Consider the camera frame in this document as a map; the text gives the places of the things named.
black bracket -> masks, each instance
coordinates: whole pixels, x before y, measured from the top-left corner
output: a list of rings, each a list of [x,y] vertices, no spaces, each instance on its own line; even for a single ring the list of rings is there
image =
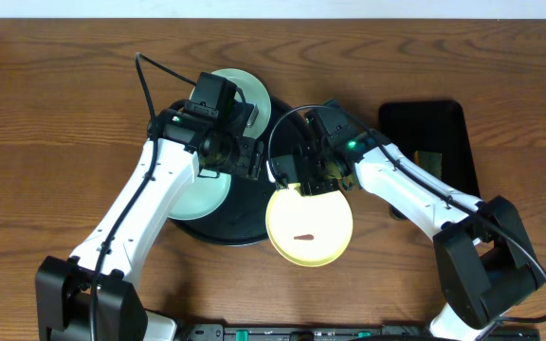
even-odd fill
[[[478,214],[500,226],[536,258],[518,211],[508,200],[496,197]],[[476,238],[494,242],[494,247],[480,257],[473,245]],[[514,245],[471,217],[448,224],[433,237],[433,244],[444,297],[471,328],[483,329],[543,284]]]
[[[78,266],[78,259],[45,258],[35,277],[40,341],[90,339],[90,295],[85,293],[92,272]],[[132,283],[114,271],[100,275],[99,340],[137,341],[147,331],[147,314]]]

green connector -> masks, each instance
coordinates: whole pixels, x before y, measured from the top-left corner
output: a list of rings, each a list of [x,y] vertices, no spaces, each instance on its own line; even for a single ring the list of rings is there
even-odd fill
[[[235,341],[247,341],[247,331],[235,332]]]

brown stain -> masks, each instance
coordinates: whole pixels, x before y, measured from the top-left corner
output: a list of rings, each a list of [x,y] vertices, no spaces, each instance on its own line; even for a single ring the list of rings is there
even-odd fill
[[[294,237],[295,241],[312,241],[314,239],[315,239],[315,237],[312,234]]]

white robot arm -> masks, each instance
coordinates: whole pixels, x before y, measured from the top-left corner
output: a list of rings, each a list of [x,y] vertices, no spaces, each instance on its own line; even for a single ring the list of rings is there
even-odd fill
[[[153,143],[147,141],[144,144],[136,169],[117,200],[94,231],[71,253],[71,257],[79,258],[80,267],[95,269],[100,245],[144,179],[151,163]],[[109,254],[104,258],[103,274],[117,269],[123,272],[123,280],[138,287],[142,266],[155,237],[176,200],[194,182],[198,173],[197,153],[188,153],[180,143],[159,139],[155,173],[119,227]]]
[[[430,186],[446,195],[452,195],[454,200],[473,211],[478,210],[477,204],[482,199],[464,194],[444,184],[408,160],[397,146],[389,144],[386,149],[391,157],[400,160],[412,174],[419,176]],[[449,206],[442,199],[409,179],[389,161],[380,148],[374,148],[363,156],[363,160],[355,164],[355,172],[361,187],[396,207],[431,240],[442,230],[442,225],[448,222],[458,223],[467,217],[466,213]],[[483,330],[467,326],[448,304],[431,322],[429,328],[434,336],[462,341],[475,340],[483,332]]]

white wall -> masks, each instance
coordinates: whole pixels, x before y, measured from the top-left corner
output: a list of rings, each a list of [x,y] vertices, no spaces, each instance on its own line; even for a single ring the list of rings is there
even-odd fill
[[[0,18],[546,19],[546,0],[0,0]]]

